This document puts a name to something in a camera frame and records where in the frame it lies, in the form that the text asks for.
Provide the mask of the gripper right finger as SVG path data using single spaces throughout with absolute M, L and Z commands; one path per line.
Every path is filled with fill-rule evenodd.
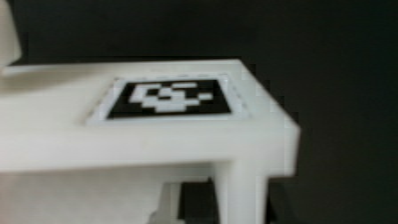
M 268 188 L 264 224 L 294 224 L 289 198 L 280 186 Z

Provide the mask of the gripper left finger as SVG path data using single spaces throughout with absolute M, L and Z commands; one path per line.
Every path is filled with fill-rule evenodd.
M 218 224 L 211 181 L 163 184 L 157 208 L 147 224 Z

